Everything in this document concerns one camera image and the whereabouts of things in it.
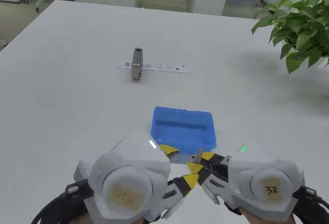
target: blue plastic container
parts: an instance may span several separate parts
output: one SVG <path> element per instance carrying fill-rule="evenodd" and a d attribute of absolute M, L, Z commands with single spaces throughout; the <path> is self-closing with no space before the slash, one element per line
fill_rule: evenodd
<path fill-rule="evenodd" d="M 151 136 L 158 144 L 179 149 L 180 154 L 195 155 L 199 149 L 216 148 L 212 114 L 168 107 L 155 107 Z"/>

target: number sticker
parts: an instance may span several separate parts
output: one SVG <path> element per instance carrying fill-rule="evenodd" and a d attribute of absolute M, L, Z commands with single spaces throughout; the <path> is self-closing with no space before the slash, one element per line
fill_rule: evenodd
<path fill-rule="evenodd" d="M 140 208 L 143 198 L 143 195 L 139 192 L 133 191 L 120 184 L 113 184 L 107 196 L 109 202 L 132 211 L 137 211 Z"/>
<path fill-rule="evenodd" d="M 279 178 L 271 178 L 262 180 L 263 191 L 267 201 L 281 201 L 281 180 Z"/>

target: power strip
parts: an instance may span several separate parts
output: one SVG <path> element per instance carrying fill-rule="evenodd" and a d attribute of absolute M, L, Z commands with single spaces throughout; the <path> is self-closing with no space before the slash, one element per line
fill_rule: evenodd
<path fill-rule="evenodd" d="M 118 64 L 117 68 L 132 69 L 132 63 L 129 61 Z M 190 66 L 183 64 L 163 64 L 163 63 L 143 63 L 143 71 L 165 71 L 177 73 L 192 73 Z"/>

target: white table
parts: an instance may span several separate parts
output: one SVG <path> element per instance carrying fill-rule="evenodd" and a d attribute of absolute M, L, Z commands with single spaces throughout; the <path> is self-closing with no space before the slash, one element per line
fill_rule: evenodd
<path fill-rule="evenodd" d="M 328 75 L 305 83 L 279 75 L 270 28 L 252 36 L 254 23 L 54 2 L 0 53 L 0 223 L 30 223 L 73 182 L 81 157 L 149 130 L 157 105 L 212 112 L 217 152 L 256 140 L 304 168 L 328 200 Z M 193 64 L 194 73 L 145 72 L 132 82 L 116 64 L 135 47 L 145 62 Z M 247 223 L 201 187 L 166 223 L 210 222 Z"/>

